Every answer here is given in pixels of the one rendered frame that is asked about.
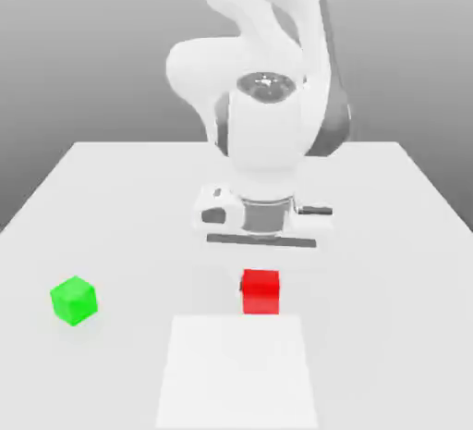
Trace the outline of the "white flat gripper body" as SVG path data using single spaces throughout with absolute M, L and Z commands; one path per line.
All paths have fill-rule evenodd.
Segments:
M 201 220 L 194 226 L 203 259 L 229 268 L 309 268 L 323 257 L 333 233 L 332 210 L 291 210 L 273 234 Z

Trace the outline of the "small red cube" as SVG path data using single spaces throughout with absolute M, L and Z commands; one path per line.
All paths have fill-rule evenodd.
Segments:
M 240 280 L 240 292 L 244 314 L 279 314 L 278 271 L 245 269 Z

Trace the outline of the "small green cube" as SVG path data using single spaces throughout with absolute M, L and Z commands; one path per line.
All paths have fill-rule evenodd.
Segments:
M 98 312 L 95 288 L 79 276 L 73 276 L 50 290 L 55 315 L 76 326 Z

